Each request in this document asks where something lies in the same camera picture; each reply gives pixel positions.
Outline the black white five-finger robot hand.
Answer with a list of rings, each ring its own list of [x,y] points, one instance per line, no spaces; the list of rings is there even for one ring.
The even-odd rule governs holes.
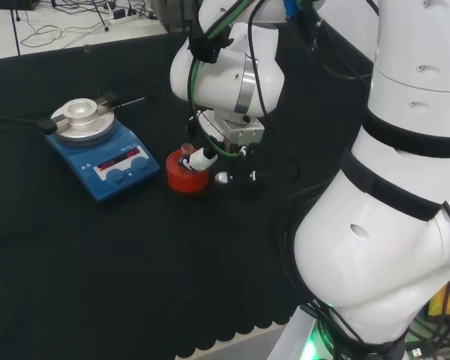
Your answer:
[[[265,127],[258,118],[225,110],[201,109],[191,117],[187,129],[200,131],[206,145],[181,154],[178,158],[181,168],[199,175],[209,170],[218,158],[223,158],[232,164],[230,169],[214,176],[219,185],[258,180],[257,170],[239,168],[240,162],[253,159],[265,133]]]

